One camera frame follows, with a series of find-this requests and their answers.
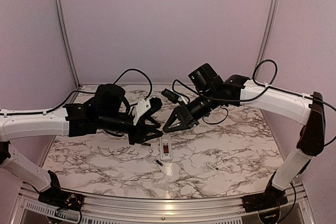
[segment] lavender wall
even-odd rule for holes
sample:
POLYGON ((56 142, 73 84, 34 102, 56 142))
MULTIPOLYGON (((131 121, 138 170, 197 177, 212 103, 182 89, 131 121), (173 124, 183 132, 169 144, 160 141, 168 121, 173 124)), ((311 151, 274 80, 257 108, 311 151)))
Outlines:
MULTIPOLYGON (((136 67, 171 82, 211 63, 223 78, 251 75, 270 0, 62 0, 81 83, 136 67)), ((138 74, 123 81, 145 82, 138 74)))
MULTIPOLYGON (((7 109, 57 105, 74 86, 53 0, 0 0, 0 101, 7 109)), ((16 140, 39 163, 50 137, 16 140)), ((0 169, 0 222, 8 223, 21 181, 0 169)))
MULTIPOLYGON (((276 60, 279 76, 276 86, 300 92, 319 91, 336 105, 336 1, 280 0, 267 58, 276 60)), ((326 109, 327 139, 336 134, 336 113, 326 109)), ((281 152, 294 148, 300 126, 266 113, 281 152)), ((303 176, 318 224, 335 223, 336 143, 328 146, 303 176)))

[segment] black cable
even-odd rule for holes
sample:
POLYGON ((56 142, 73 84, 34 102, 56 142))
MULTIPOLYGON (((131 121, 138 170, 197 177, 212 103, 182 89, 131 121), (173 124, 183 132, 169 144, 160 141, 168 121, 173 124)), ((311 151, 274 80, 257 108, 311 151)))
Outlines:
POLYGON ((40 194, 40 192, 36 189, 35 186, 33 186, 33 185, 29 184, 29 183, 27 183, 27 184, 30 185, 35 190, 35 192, 37 192, 38 194, 40 194))
POLYGON ((204 117, 202 117, 202 121, 205 122, 206 124, 209 124, 209 125, 217 125, 217 124, 223 123, 223 122, 227 119, 227 117, 228 117, 228 115, 229 115, 229 110, 228 110, 227 108, 222 108, 222 107, 221 107, 221 109, 226 110, 226 116, 224 117, 224 119, 220 120, 220 121, 217 122, 217 123, 209 123, 209 122, 206 122, 206 121, 204 120, 204 117, 205 117, 205 116, 204 116, 204 117))
POLYGON ((80 224, 82 222, 82 219, 83 219, 82 211, 79 210, 79 221, 77 222, 77 224, 80 224))
MULTIPOLYGON (((67 101, 68 99, 70 98, 70 96, 72 96, 72 94, 74 93, 83 93, 83 94, 95 94, 94 92, 87 92, 87 91, 81 91, 81 90, 73 90, 73 92, 71 92, 67 97, 66 99, 60 103, 58 106, 50 109, 50 110, 47 110, 45 111, 47 114, 48 113, 51 113, 57 109, 59 109, 60 107, 62 107, 67 101)), ((11 115, 42 115, 44 113, 44 111, 34 111, 34 112, 19 112, 19 113, 7 113, 7 114, 4 114, 4 113, 0 113, 0 115, 3 115, 3 116, 11 116, 11 115)))
POLYGON ((210 99, 210 100, 214 100, 214 101, 219 101, 219 102, 251 102, 254 101, 256 99, 258 99, 259 97, 261 97, 263 94, 265 94, 265 92, 269 89, 270 86, 268 86, 267 88, 265 88, 263 90, 263 92, 261 92, 259 95, 250 98, 250 99, 245 99, 245 100, 228 100, 228 99, 219 99, 219 98, 213 98, 213 97, 207 97, 205 95, 202 95, 200 93, 198 93, 197 91, 193 90, 192 88, 188 87, 186 84, 184 84, 182 81, 175 79, 174 81, 178 82, 179 84, 181 84, 183 87, 185 87, 186 89, 190 90, 191 92, 193 92, 194 94, 197 94, 199 97, 205 98, 205 99, 210 99))
MULTIPOLYGON (((152 81, 149 79, 149 77, 148 77, 144 72, 142 72, 142 71, 139 70, 139 69, 135 69, 135 68, 127 69, 126 71, 124 71, 124 73, 122 73, 122 74, 118 77, 118 79, 117 79, 113 84, 116 84, 116 83, 120 80, 120 78, 123 77, 123 75, 124 75, 125 73, 129 72, 129 71, 136 71, 136 72, 139 72, 139 73, 143 74, 143 76, 145 76, 146 79, 148 80, 149 85, 150 85, 150 90, 149 90, 148 95, 145 97, 145 99, 147 99, 147 98, 152 94, 152 91, 153 91, 153 84, 152 84, 152 81)), ((56 107, 54 107, 54 108, 52 108, 52 109, 50 109, 50 110, 47 110, 47 111, 45 111, 45 112, 48 114, 48 113, 51 113, 51 112, 53 112, 53 111, 59 109, 60 107, 62 107, 62 106, 68 101, 68 99, 69 99, 69 98, 71 97, 71 95, 74 94, 74 93, 95 94, 95 92, 87 92, 87 91, 81 91, 81 90, 74 90, 74 91, 72 91, 72 92, 66 97, 66 99, 65 99, 61 104, 59 104, 58 106, 56 106, 56 107)), ((7 113, 7 114, 5 114, 5 113, 0 113, 0 116, 5 116, 5 115, 6 115, 6 116, 12 116, 12 115, 42 115, 43 113, 44 113, 44 111, 18 112, 18 113, 7 113)))
POLYGON ((113 132, 111 132, 111 131, 107 131, 107 130, 104 130, 107 134, 109 134, 109 135, 111 135, 111 136, 115 136, 115 137, 123 137, 124 136, 124 134, 115 134, 115 133, 113 133, 113 132))
POLYGON ((292 205, 292 207, 290 208, 290 210, 287 212, 287 214, 286 214, 281 220, 278 221, 278 224, 279 224, 280 222, 282 222, 284 219, 287 218, 287 216, 292 212, 292 210, 294 209, 294 206, 295 206, 295 204, 296 204, 296 190, 295 190, 295 186, 293 185, 292 182, 290 183, 290 185, 292 186, 292 188, 293 188, 293 190, 294 190, 294 202, 293 202, 293 205, 292 205))
POLYGON ((272 80, 270 81, 269 84, 272 84, 272 83, 275 81, 275 78, 276 78, 276 76, 277 76, 277 74, 278 74, 278 65, 277 65, 277 63, 276 63, 275 61, 273 61, 273 60, 271 60, 271 59, 262 60, 262 61, 256 66, 256 68, 254 69, 254 71, 253 71, 253 75, 252 75, 253 82, 254 82, 256 85, 258 85, 258 86, 263 86, 263 87, 265 87, 265 85, 263 85, 263 84, 261 84, 261 83, 258 83, 258 82, 256 81, 256 74, 257 74, 258 69, 259 69, 263 64, 265 64, 265 63, 267 63, 267 62, 271 62, 271 63, 273 63, 273 65, 274 65, 274 67, 275 67, 275 71, 274 71, 273 78, 272 78, 272 80))
POLYGON ((178 91, 175 90, 175 88, 174 88, 174 86, 175 86, 175 82, 176 82, 176 80, 173 81, 173 84, 172 84, 172 90, 173 90, 176 94, 179 94, 179 95, 185 97, 185 98, 188 100, 188 103, 190 103, 190 98, 189 98, 187 95, 182 94, 182 93, 180 93, 180 92, 178 92, 178 91))
POLYGON ((149 92, 148 92, 148 95, 145 97, 145 99, 147 99, 151 94, 152 94, 152 91, 153 91, 153 84, 152 84, 152 81, 151 79, 149 79, 149 77, 147 76, 147 74, 145 74, 144 72, 142 72, 141 70, 139 69, 136 69, 136 68, 130 68, 130 69, 127 69, 125 70, 118 78, 117 80, 113 83, 113 84, 116 84, 121 77, 123 77, 123 75, 129 71, 135 71, 135 72, 138 72, 140 74, 142 74, 143 76, 145 76, 145 78, 147 79, 148 83, 149 83, 149 86, 150 86, 150 89, 149 89, 149 92))

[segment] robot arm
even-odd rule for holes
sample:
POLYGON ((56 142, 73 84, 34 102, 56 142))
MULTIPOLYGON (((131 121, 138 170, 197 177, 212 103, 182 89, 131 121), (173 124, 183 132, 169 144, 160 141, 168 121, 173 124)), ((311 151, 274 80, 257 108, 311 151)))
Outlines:
POLYGON ((127 133, 129 143, 143 143, 163 135, 151 116, 162 102, 151 98, 131 107, 125 91, 115 84, 99 85, 93 98, 83 104, 36 111, 0 110, 0 168, 4 168, 39 192, 39 201, 72 210, 80 210, 83 196, 61 190, 56 174, 46 171, 23 156, 10 140, 39 135, 83 136, 97 129, 127 133), (126 112, 119 112, 121 103, 126 112))
MULTIPOLYGON (((224 82, 207 63, 189 74, 189 78, 199 96, 188 104, 179 102, 163 127, 165 132, 190 129, 220 105, 250 106, 283 115, 303 125, 297 146, 271 177, 264 193, 243 197, 246 212, 286 204, 286 188, 306 169, 313 156, 320 154, 324 148, 326 123, 323 104, 319 102, 323 101, 322 95, 314 92, 313 95, 302 94, 300 97, 294 92, 267 88, 267 84, 259 86, 248 77, 239 75, 233 75, 224 82)), ((165 90, 162 94, 177 103, 171 91, 165 90)))

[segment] white marble table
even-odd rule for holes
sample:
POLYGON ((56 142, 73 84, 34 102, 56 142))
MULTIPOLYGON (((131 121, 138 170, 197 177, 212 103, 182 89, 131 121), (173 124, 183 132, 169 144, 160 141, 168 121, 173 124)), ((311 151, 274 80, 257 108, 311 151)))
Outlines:
MULTIPOLYGON (((123 86, 130 101, 147 94, 148 86, 123 86)), ((154 86, 151 97, 160 97, 162 109, 154 114, 162 125, 176 106, 154 86)), ((95 91, 97 86, 85 86, 95 91)), ((183 88, 178 90, 190 95, 183 88)), ((79 94, 76 102, 90 95, 79 94)), ((208 121, 220 121, 217 109, 208 121)), ((63 188, 100 195, 134 198, 206 198, 253 193, 265 189, 272 173, 282 164, 277 145, 257 109, 229 107, 219 125, 200 125, 170 134, 173 161, 160 166, 159 141, 151 147, 128 145, 127 136, 112 137, 103 131, 82 137, 57 137, 44 163, 58 175, 63 188), (210 169, 214 163, 219 171, 210 169)))

